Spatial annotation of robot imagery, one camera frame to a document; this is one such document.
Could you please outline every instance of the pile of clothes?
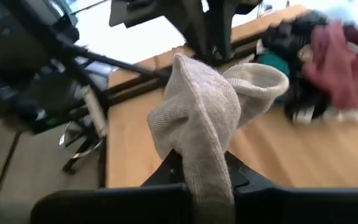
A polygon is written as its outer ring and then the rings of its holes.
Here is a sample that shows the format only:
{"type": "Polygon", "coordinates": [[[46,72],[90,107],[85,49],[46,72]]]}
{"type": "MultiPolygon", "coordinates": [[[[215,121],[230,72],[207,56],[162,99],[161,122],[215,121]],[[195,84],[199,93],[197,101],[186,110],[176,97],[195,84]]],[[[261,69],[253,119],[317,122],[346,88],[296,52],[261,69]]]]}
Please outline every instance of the pile of clothes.
{"type": "Polygon", "coordinates": [[[328,21],[311,11],[269,27],[254,60],[290,79],[289,90],[276,99],[290,121],[358,123],[358,28],[354,24],[328,21]]]}

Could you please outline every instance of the red clothing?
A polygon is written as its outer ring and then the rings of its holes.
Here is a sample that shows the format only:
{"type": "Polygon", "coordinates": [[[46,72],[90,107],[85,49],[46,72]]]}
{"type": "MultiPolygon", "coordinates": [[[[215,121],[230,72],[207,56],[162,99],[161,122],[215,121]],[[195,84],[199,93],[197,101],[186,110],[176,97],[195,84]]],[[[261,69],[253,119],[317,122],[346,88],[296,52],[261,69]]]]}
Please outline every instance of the red clothing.
{"type": "Polygon", "coordinates": [[[340,22],[318,26],[311,35],[313,61],[305,63],[305,77],[329,93],[337,109],[358,108],[358,55],[347,48],[340,22]]]}

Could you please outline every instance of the black cable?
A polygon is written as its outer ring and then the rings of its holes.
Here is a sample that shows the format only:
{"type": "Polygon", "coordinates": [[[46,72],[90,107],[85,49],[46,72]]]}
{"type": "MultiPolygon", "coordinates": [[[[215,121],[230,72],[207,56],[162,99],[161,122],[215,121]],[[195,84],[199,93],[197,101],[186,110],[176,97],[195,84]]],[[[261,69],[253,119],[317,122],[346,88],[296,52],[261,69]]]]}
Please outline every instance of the black cable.
{"type": "Polygon", "coordinates": [[[0,193],[1,193],[1,190],[2,190],[2,185],[3,185],[3,183],[5,181],[5,178],[6,178],[7,170],[9,168],[9,166],[11,165],[12,157],[13,157],[13,154],[15,153],[17,143],[19,143],[21,135],[22,135],[21,132],[18,132],[18,133],[15,134],[15,136],[13,138],[13,142],[11,144],[11,148],[9,149],[8,155],[7,155],[6,159],[5,159],[4,165],[2,167],[2,171],[1,171],[1,174],[0,174],[0,193]]]}

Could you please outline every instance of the chair caster wheel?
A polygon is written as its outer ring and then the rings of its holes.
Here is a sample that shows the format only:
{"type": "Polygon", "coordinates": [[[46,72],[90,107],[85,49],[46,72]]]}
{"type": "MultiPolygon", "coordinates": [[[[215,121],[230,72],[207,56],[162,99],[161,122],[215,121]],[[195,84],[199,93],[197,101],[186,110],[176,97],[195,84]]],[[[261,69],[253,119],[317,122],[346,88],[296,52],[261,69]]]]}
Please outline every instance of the chair caster wheel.
{"type": "Polygon", "coordinates": [[[67,175],[74,175],[77,170],[73,169],[72,167],[64,167],[63,172],[67,175]]]}

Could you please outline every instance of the desk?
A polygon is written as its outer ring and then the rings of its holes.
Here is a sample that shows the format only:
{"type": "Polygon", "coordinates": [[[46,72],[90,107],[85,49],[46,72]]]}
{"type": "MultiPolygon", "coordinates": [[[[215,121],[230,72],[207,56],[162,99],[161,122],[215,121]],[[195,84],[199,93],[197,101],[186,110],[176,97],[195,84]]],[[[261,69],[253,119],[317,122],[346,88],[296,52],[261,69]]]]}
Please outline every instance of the desk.
{"type": "MultiPolygon", "coordinates": [[[[305,12],[293,6],[237,26],[232,40],[256,34],[269,24],[305,12]]],[[[151,69],[170,65],[176,52],[191,55],[184,47],[149,58],[139,64],[151,69]]],[[[135,73],[117,70],[109,86],[130,80],[135,73]]],[[[109,110],[107,187],[139,186],[161,163],[147,114],[162,102],[155,90],[113,106],[109,110]]],[[[272,108],[235,133],[229,151],[258,173],[280,185],[296,187],[358,187],[358,126],[318,123],[294,126],[282,108],[272,108]]]]}

